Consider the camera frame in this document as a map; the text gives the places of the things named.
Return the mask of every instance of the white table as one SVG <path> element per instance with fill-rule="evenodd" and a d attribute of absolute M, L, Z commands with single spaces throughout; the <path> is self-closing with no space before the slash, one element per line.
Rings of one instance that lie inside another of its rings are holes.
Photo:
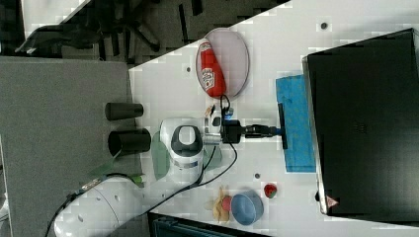
<path fill-rule="evenodd" d="M 25 38 L 39 27 L 70 19 L 91 0 L 21 0 Z"/>
<path fill-rule="evenodd" d="M 419 29 L 419 1 L 403 0 L 294 0 L 239 23 L 249 49 L 249 83 L 231 100 L 242 125 L 261 123 L 279 126 L 275 79 L 302 73 L 301 59 L 318 50 L 365 40 L 407 28 Z M 326 22 L 329 27 L 320 29 Z M 195 60 L 198 43 L 186 45 L 129 71 L 133 101 L 144 105 L 137 124 L 153 134 L 166 118 L 202 117 L 213 103 L 197 81 Z M 224 166 L 206 174 L 218 174 L 231 162 L 228 145 L 221 146 Z M 238 145 L 237 163 L 215 182 L 179 194 L 153 212 L 218 224 L 204 209 L 220 185 L 232 195 L 247 189 L 261 194 L 265 213 L 252 226 L 241 226 L 230 216 L 226 227 L 270 236 L 417 236 L 419 229 L 367 221 L 331 218 L 320 213 L 314 195 L 314 174 L 288 174 L 281 139 L 244 139 Z M 143 172 L 153 177 L 150 153 L 142 156 Z M 260 180 L 254 174 L 261 174 Z M 267 199 L 267 182 L 279 188 Z"/>

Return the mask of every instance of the gray partition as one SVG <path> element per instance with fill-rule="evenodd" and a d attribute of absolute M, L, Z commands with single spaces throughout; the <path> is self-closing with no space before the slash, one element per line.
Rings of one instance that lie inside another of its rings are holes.
<path fill-rule="evenodd" d="M 109 122 L 104 107 L 126 102 L 128 91 L 124 63 L 0 57 L 0 135 L 13 236 L 43 236 L 65 197 L 112 158 L 108 134 L 133 119 Z"/>

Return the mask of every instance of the black cup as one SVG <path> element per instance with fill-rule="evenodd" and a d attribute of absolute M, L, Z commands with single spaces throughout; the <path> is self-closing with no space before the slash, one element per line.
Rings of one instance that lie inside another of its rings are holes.
<path fill-rule="evenodd" d="M 112 131 L 108 137 L 108 147 L 112 156 L 146 152 L 150 150 L 151 135 L 147 129 Z"/>
<path fill-rule="evenodd" d="M 142 104 L 107 103 L 105 115 L 108 120 L 132 119 L 144 114 Z"/>

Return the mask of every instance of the blue cloth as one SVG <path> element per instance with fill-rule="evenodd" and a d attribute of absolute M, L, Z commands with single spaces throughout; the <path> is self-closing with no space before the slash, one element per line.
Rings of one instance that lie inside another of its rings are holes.
<path fill-rule="evenodd" d="M 283 104 L 288 149 L 288 172 L 315 172 L 307 96 L 302 75 L 277 79 L 277 101 Z"/>

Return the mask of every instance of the small blue bowl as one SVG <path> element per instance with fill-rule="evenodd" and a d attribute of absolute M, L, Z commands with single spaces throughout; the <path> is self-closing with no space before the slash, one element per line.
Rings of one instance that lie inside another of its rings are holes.
<path fill-rule="evenodd" d="M 233 197 L 231 212 L 240 224 L 251 225 L 262 216 L 263 204 L 254 191 L 246 191 Z"/>

